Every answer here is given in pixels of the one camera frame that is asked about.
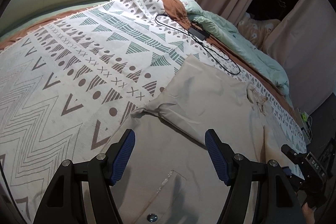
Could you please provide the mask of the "right hand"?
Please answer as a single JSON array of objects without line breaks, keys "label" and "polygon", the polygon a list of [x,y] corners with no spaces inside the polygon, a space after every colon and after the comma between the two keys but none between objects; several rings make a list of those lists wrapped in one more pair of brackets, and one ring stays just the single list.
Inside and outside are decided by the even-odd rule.
[{"label": "right hand", "polygon": [[305,217],[306,224],[315,224],[314,211],[308,206],[307,203],[304,203],[302,206],[302,213]]}]

